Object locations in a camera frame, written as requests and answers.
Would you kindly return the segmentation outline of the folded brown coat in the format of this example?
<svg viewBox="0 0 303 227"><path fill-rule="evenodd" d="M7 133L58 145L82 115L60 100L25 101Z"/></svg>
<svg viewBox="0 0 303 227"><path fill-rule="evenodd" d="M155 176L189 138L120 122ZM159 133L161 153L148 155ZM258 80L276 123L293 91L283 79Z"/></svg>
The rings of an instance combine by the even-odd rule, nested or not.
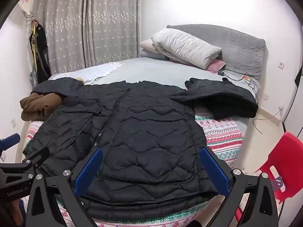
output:
<svg viewBox="0 0 303 227"><path fill-rule="evenodd" d="M32 93L20 101L23 121L45 121L60 105L62 99L55 93Z"/></svg>

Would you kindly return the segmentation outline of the pink pillow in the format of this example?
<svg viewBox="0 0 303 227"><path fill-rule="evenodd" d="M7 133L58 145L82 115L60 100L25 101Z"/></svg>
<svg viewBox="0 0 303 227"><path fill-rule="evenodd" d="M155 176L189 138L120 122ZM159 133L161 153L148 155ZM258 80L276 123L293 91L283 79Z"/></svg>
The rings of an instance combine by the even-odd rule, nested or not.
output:
<svg viewBox="0 0 303 227"><path fill-rule="evenodd" d="M152 42L152 39L144 40L140 42L139 45L142 49L145 49L149 52L152 52L154 54L160 54L160 51L154 46L154 43Z"/></svg>

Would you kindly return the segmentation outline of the grey star patterned curtain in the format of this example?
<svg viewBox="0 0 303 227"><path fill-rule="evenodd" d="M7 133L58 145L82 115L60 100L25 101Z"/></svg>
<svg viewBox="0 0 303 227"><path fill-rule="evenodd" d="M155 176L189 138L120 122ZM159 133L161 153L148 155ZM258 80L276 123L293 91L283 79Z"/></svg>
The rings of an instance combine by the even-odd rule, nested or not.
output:
<svg viewBox="0 0 303 227"><path fill-rule="evenodd" d="M140 0L35 0L52 74L139 56Z"/></svg>

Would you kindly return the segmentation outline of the black hanging clothes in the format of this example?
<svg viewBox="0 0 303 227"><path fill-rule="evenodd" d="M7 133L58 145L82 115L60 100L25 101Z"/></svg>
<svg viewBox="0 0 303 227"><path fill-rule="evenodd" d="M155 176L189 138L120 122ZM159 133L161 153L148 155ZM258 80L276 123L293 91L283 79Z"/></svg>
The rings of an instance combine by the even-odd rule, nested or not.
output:
<svg viewBox="0 0 303 227"><path fill-rule="evenodd" d="M51 70L49 67L48 60L48 45L44 28L38 23L36 28L37 33L37 73L34 69L34 61L33 61L33 69L35 72L35 76L37 78L37 83L40 84L51 77ZM32 35L29 37L29 42L31 45Z"/></svg>

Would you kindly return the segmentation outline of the grey padded headboard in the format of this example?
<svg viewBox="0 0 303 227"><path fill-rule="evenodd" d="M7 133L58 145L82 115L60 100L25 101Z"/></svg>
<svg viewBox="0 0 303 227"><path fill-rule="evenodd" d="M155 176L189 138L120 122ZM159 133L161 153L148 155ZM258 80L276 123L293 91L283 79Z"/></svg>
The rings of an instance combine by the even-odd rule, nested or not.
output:
<svg viewBox="0 0 303 227"><path fill-rule="evenodd" d="M226 63L226 70L249 75L260 80L265 63L266 42L240 31L206 24L168 25L221 48L218 59Z"/></svg>

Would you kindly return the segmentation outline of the pink cloth under quilt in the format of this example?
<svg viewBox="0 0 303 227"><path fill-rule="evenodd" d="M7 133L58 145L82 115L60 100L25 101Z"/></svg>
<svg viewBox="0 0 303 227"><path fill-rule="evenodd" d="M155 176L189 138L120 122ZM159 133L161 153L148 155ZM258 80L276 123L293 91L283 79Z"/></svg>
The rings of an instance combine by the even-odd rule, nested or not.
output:
<svg viewBox="0 0 303 227"><path fill-rule="evenodd" d="M206 68L207 71L211 72L211 73L217 73L218 71L220 71L221 69L223 69L225 67L226 63L224 61L218 60L218 59L214 59Z"/></svg>

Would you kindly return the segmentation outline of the white wall socket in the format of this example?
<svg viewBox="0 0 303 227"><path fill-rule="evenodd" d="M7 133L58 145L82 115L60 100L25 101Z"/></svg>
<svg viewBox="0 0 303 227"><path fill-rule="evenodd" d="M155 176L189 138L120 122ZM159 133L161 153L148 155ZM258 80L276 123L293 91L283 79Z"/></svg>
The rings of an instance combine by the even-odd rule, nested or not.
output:
<svg viewBox="0 0 303 227"><path fill-rule="evenodd" d="M283 70L284 69L284 63L282 61L279 62L278 67Z"/></svg>

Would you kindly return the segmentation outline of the patterned red green bedspread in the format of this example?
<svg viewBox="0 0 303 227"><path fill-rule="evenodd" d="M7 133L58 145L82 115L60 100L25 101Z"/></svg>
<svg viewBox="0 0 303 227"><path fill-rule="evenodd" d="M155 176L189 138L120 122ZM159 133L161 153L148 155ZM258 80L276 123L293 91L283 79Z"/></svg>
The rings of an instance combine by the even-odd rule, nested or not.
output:
<svg viewBox="0 0 303 227"><path fill-rule="evenodd" d="M209 146L219 159L233 167L243 142L242 125L233 118L215 120L212 114L203 108L195 110L195 121L202 127ZM208 206L207 203L182 210L165 217L154 219L117 221L95 220L97 226L187 226Z"/></svg>

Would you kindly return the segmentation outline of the black garment on bed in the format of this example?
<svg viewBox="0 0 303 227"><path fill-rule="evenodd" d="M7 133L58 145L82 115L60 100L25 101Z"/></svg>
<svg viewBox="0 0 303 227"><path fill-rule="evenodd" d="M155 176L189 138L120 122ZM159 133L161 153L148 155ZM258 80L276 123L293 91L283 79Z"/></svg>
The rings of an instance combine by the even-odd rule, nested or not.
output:
<svg viewBox="0 0 303 227"><path fill-rule="evenodd" d="M186 90L172 95L172 100L187 106L204 107L216 120L239 116L254 118L258 104L253 94L226 78L222 81L191 78L185 82Z"/></svg>

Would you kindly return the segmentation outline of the beige folded quilt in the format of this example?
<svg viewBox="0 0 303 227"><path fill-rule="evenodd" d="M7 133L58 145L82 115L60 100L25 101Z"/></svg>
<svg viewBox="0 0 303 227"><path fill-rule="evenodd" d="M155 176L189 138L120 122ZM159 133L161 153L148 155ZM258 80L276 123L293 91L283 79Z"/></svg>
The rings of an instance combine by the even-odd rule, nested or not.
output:
<svg viewBox="0 0 303 227"><path fill-rule="evenodd" d="M220 47L177 29L162 29L154 34L151 40L158 51L166 57L202 70L206 70L221 53Z"/></svg>

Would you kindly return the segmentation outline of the red plastic chair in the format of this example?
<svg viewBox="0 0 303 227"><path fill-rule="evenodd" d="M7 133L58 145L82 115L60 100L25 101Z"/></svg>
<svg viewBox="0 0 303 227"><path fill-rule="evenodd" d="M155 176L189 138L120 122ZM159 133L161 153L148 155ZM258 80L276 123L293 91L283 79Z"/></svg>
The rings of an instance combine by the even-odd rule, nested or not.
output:
<svg viewBox="0 0 303 227"><path fill-rule="evenodd" d="M292 198L302 189L302 142L290 132L285 132L268 155L267 161L258 169L274 180L270 167L282 177L285 191L277 190L275 198L280 203Z"/></svg>

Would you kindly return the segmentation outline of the black quilted puffer jacket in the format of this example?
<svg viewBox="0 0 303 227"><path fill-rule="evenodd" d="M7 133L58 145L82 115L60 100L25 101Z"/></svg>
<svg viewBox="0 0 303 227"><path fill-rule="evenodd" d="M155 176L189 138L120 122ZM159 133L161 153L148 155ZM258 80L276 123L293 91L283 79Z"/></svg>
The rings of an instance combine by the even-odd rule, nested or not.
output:
<svg viewBox="0 0 303 227"><path fill-rule="evenodd" d="M205 134L194 111L175 100L184 91L156 82L84 85L72 78L47 80L38 94L63 98L24 149L43 147L47 176L73 170L93 148L103 162L81 198L96 219L164 217L207 202L217 191L199 162Z"/></svg>

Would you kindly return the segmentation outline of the yellow coat rack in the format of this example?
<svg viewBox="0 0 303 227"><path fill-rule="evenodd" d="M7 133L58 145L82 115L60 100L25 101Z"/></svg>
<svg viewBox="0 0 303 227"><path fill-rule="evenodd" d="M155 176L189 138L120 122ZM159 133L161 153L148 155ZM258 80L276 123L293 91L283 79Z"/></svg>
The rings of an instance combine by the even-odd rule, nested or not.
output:
<svg viewBox="0 0 303 227"><path fill-rule="evenodd" d="M33 54L33 61L34 61L34 69L35 72L37 73L37 33L36 33L36 28L38 26L38 22L34 19L31 22L31 50Z"/></svg>

